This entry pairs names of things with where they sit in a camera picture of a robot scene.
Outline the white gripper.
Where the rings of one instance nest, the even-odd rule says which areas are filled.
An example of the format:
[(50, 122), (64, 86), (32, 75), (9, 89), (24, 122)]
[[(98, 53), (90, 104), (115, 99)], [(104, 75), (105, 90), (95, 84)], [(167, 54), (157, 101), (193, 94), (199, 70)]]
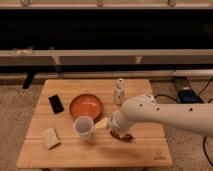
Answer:
[(130, 120), (127, 120), (124, 117), (123, 113), (120, 110), (117, 110), (110, 115), (109, 120), (107, 117), (105, 117), (100, 121), (98, 121), (95, 124), (95, 128), (96, 129), (107, 128), (108, 125), (112, 131), (118, 133), (126, 133), (134, 125), (134, 123)]

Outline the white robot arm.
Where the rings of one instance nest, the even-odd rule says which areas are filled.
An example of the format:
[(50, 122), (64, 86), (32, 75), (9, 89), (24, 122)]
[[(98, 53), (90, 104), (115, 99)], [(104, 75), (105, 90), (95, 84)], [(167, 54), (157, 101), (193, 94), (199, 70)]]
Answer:
[(151, 94), (126, 99), (108, 118), (105, 127), (126, 133), (141, 122), (153, 122), (213, 137), (213, 104), (159, 104)]

